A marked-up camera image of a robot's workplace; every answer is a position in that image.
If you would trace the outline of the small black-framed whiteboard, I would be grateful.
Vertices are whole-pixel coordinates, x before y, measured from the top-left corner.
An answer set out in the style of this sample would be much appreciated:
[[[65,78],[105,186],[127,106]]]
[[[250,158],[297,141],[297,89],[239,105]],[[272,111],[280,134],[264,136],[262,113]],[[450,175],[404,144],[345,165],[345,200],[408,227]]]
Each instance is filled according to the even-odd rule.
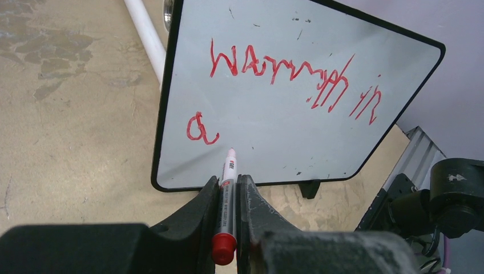
[[[445,52],[336,1],[175,1],[151,184],[199,190],[230,148],[260,186],[348,180]]]

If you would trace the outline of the red and white marker pen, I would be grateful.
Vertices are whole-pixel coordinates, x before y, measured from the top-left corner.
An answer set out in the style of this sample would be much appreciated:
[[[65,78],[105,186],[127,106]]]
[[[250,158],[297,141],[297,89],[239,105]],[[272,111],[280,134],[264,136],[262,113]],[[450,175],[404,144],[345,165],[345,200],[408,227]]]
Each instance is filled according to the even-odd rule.
[[[219,180],[220,202],[217,225],[212,238],[212,260],[217,265],[230,264],[237,247],[235,221],[237,177],[236,152],[233,148],[230,148]]]

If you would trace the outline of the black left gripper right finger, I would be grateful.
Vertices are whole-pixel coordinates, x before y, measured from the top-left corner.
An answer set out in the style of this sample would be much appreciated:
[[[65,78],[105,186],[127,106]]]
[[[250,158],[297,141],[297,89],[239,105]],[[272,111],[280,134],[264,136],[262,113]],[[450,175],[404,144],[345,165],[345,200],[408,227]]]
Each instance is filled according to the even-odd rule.
[[[302,231],[259,193],[250,175],[237,179],[238,273],[419,273],[414,252],[381,231]]]

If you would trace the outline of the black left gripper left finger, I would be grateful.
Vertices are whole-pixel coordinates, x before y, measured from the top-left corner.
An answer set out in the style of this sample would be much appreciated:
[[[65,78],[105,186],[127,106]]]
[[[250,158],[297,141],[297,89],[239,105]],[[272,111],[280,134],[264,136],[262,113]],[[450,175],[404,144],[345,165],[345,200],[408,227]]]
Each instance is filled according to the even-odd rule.
[[[211,177],[163,221],[21,225],[1,236],[2,273],[214,273],[219,189]]]

